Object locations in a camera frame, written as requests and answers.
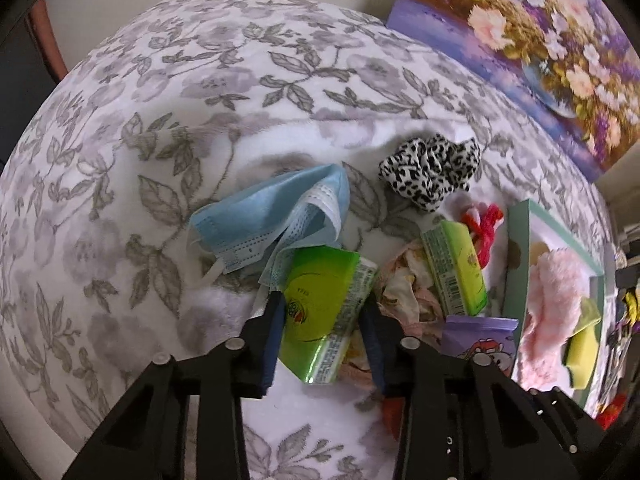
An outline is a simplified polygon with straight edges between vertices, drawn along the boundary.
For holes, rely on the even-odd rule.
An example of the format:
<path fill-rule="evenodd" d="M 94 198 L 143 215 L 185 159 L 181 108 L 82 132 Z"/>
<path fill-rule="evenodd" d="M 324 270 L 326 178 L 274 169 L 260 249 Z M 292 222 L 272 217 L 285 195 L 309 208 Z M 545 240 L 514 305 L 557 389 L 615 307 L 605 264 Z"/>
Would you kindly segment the purple baby wipes pack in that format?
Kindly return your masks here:
<path fill-rule="evenodd" d="M 516 358 L 514 333 L 518 320 L 493 316 L 448 315 L 440 352 L 478 365 L 495 363 L 510 377 Z"/>

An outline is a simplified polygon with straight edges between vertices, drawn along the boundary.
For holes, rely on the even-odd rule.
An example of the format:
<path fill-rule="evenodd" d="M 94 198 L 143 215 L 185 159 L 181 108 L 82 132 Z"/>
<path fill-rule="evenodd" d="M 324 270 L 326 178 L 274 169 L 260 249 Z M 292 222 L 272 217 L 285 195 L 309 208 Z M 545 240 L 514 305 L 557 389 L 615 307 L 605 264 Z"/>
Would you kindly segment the yellow green sponge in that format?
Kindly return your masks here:
<path fill-rule="evenodd" d="M 575 390 L 585 390 L 596 367 L 599 341 L 596 326 L 585 327 L 568 341 L 565 367 L 570 373 L 570 386 Z"/>

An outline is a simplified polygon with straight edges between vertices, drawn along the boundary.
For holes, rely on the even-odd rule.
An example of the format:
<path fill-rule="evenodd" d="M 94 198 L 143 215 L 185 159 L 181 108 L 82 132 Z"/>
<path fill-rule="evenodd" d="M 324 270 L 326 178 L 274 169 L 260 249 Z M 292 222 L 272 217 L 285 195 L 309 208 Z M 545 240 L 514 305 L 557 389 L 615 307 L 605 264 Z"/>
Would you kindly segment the pink floral scrunchie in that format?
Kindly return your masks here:
<path fill-rule="evenodd" d="M 406 336 L 413 336 L 440 348 L 445 315 L 436 297 L 434 278 L 428 268 L 422 240 L 413 240 L 378 271 L 372 288 L 381 312 L 400 323 Z M 349 347 L 338 378 L 360 389 L 372 391 L 371 365 L 359 326 L 350 337 Z"/>

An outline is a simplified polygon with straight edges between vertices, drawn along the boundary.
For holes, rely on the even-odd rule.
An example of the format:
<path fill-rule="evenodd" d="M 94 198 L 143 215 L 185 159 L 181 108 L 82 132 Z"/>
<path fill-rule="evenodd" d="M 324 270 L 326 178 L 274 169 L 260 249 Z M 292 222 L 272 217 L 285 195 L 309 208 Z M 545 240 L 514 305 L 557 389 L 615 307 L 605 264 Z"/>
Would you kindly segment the green tissue pack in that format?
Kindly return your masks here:
<path fill-rule="evenodd" d="M 296 250 L 286 279 L 279 358 L 306 384 L 333 382 L 378 266 L 329 246 Z"/>
<path fill-rule="evenodd" d="M 421 233 L 428 267 L 445 315 L 475 316 L 488 305 L 476 250 L 466 226 L 442 220 Z"/>

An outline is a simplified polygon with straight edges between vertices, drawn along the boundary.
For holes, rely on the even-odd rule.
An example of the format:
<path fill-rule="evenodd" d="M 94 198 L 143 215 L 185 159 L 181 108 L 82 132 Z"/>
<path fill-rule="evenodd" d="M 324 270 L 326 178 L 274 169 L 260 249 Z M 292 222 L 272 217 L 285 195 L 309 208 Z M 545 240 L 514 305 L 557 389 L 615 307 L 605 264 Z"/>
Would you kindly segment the pink white fluffy cloth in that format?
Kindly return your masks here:
<path fill-rule="evenodd" d="M 568 248 L 541 254 L 529 268 L 526 317 L 518 347 L 518 382 L 544 390 L 562 375 L 564 344 L 582 315 L 588 276 L 582 259 Z"/>

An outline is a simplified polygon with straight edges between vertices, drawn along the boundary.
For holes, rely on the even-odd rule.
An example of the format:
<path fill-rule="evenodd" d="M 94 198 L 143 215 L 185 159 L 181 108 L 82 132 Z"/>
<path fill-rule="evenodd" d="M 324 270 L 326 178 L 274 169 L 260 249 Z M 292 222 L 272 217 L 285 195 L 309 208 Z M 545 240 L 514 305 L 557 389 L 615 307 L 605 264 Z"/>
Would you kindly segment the leopard print scrunchie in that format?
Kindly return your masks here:
<path fill-rule="evenodd" d="M 467 191 L 480 166 L 480 144 L 452 142 L 441 134 L 413 138 L 378 164 L 378 176 L 413 206 L 434 212 L 446 198 Z"/>

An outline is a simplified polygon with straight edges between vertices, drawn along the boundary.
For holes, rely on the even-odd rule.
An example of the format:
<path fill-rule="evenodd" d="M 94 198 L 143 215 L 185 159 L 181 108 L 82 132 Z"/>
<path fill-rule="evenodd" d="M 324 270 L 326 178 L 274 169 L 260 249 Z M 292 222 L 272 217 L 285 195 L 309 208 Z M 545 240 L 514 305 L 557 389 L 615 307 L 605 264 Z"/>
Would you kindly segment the blue face mask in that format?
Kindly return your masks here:
<path fill-rule="evenodd" d="M 195 285 L 258 263 L 258 283 L 282 289 L 297 249 L 340 244 L 349 201 L 346 170 L 324 165 L 280 174 L 202 207 L 190 218 L 186 247 L 213 264 L 203 275 L 192 272 Z"/>

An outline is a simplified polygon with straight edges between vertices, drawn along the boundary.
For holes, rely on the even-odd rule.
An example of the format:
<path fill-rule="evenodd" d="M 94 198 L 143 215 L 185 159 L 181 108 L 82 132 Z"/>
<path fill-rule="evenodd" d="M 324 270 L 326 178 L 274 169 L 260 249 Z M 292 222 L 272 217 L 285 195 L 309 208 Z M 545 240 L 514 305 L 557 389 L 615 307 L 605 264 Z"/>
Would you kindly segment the red ring band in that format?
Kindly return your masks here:
<path fill-rule="evenodd" d="M 405 400 L 403 398 L 384 398 L 382 400 L 383 425 L 395 441 L 398 441 L 400 437 L 404 406 Z"/>

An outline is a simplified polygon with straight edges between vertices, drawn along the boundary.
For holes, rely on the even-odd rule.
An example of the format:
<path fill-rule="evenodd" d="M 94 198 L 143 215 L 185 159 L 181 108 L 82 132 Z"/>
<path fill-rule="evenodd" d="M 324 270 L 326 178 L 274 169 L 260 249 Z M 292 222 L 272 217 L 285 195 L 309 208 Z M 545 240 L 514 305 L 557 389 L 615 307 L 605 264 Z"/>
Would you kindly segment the lime green cloth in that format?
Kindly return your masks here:
<path fill-rule="evenodd" d="M 582 300 L 580 300 L 580 315 L 572 336 L 576 336 L 588 327 L 598 325 L 600 321 L 601 312 L 597 303 L 591 298 L 582 297 Z"/>

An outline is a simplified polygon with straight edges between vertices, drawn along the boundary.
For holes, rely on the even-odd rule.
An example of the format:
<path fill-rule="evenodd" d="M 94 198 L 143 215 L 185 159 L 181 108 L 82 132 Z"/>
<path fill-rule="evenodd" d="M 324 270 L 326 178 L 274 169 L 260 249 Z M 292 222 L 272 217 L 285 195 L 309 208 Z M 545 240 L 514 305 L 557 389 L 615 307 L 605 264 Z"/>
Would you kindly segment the teal white shallow tray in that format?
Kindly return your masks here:
<path fill-rule="evenodd" d="M 582 272 L 588 276 L 585 297 L 591 298 L 597 303 L 601 312 L 601 320 L 604 313 L 604 271 L 602 266 L 597 264 L 582 247 L 582 244 L 567 231 L 567 228 L 564 228 L 548 211 L 532 200 L 523 200 L 509 208 L 506 227 L 508 228 L 508 260 L 506 260 L 506 289 L 504 290 L 502 313 L 507 318 L 518 320 L 518 328 L 514 333 L 516 358 L 512 372 L 512 378 L 518 382 L 518 347 L 526 317 L 530 244 L 540 240 L 545 242 L 550 250 L 568 248 L 582 259 Z M 596 334 L 600 347 L 601 321 L 596 325 Z M 589 385 L 585 390 L 573 389 L 570 386 L 570 373 L 564 364 L 567 346 L 568 341 L 563 347 L 562 375 L 553 387 L 561 388 L 572 396 L 580 406 L 585 406 L 596 368 L 594 368 Z"/>

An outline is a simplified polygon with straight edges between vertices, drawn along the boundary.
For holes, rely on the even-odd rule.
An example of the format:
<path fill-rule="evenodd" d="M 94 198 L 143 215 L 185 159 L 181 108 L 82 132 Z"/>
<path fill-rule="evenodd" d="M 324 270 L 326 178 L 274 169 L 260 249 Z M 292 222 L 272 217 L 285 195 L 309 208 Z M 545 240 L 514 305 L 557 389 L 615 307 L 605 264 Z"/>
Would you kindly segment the grey floral blanket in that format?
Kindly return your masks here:
<path fill-rule="evenodd" d="M 1 382 L 28 456 L 58 478 L 158 352 L 234 336 L 258 275 L 188 277 L 201 207 L 289 171 L 349 180 L 349 250 L 384 264 L 439 219 L 386 190 L 401 142 L 475 138 L 472 200 L 533 200 L 594 260 L 598 190 L 532 118 L 447 55 L 369 15 L 305 0 L 167 0 L 77 64 L 1 176 Z"/>

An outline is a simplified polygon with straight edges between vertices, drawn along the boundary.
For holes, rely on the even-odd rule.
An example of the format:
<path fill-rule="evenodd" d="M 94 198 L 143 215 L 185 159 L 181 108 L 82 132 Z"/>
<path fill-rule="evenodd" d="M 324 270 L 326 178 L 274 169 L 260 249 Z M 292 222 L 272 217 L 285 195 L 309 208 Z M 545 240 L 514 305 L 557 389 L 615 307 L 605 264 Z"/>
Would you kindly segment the dark cabinet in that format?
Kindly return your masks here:
<path fill-rule="evenodd" d="M 1 167 L 32 116 L 67 73 L 47 1 L 37 0 L 1 43 Z"/>

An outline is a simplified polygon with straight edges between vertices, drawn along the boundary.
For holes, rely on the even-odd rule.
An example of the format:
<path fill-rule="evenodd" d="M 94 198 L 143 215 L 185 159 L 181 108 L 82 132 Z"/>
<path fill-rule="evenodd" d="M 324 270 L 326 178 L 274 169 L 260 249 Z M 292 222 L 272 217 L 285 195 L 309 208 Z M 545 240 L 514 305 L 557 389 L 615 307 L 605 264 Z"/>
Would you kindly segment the flower painting canvas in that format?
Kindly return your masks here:
<path fill-rule="evenodd" d="M 591 182 L 639 140 L 639 55 L 602 0 L 395 0 L 387 25 L 502 91 Z"/>

